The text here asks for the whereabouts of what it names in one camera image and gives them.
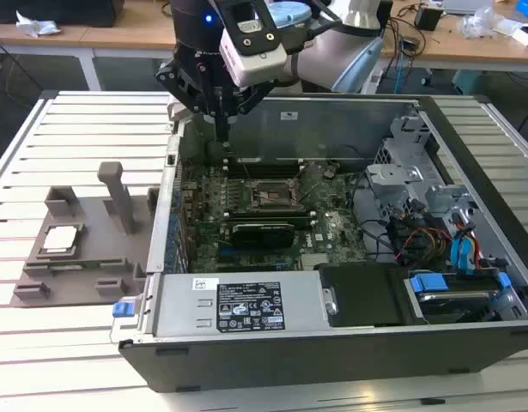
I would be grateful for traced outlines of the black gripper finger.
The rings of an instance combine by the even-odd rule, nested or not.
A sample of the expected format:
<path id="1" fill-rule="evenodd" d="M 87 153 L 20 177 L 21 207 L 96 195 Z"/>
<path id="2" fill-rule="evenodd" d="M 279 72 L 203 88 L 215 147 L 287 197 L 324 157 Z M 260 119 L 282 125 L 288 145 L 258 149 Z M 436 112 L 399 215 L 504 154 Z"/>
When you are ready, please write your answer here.
<path id="1" fill-rule="evenodd" d="M 272 82 L 263 82 L 247 88 L 226 86 L 222 89 L 222 140 L 228 141 L 229 120 L 250 112 L 272 90 Z"/>
<path id="2" fill-rule="evenodd" d="M 223 112 L 216 90 L 211 84 L 207 63 L 197 62 L 191 76 L 178 60 L 171 59 L 155 75 L 156 80 L 190 112 L 202 114 L 213 123 L 215 139 L 223 142 Z"/>

